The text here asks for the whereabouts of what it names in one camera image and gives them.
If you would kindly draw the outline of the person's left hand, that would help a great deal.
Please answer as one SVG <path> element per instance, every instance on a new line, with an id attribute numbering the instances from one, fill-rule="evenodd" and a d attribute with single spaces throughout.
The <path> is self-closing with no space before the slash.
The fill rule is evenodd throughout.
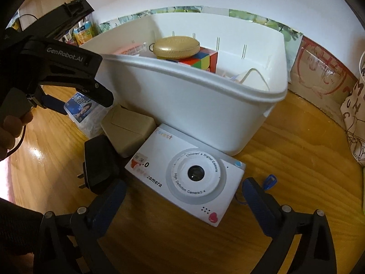
<path id="1" fill-rule="evenodd" d="M 23 126 L 27 125 L 33 119 L 31 111 L 24 114 L 21 118 L 15 116 L 7 116 L 1 124 L 0 133 L 0 159 L 3 161 L 9 150 L 15 146 L 16 138 L 20 136 Z"/>

